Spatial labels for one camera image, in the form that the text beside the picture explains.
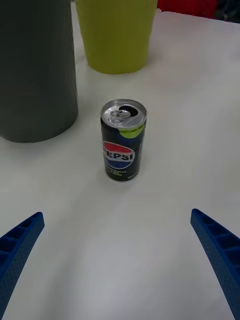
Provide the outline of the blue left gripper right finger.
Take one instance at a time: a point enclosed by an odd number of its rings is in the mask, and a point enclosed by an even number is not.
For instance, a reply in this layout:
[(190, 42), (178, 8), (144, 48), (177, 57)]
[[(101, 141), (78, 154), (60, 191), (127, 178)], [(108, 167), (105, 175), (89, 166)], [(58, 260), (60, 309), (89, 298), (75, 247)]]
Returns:
[(240, 319), (240, 239), (221, 224), (194, 208), (194, 229), (221, 286), (234, 319)]

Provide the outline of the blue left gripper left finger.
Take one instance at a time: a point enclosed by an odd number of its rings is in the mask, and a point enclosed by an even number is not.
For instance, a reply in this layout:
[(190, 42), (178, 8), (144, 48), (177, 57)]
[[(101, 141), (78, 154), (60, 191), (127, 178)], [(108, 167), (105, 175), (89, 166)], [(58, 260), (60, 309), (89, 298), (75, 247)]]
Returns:
[(0, 238), (0, 318), (44, 227), (43, 213), (36, 212)]

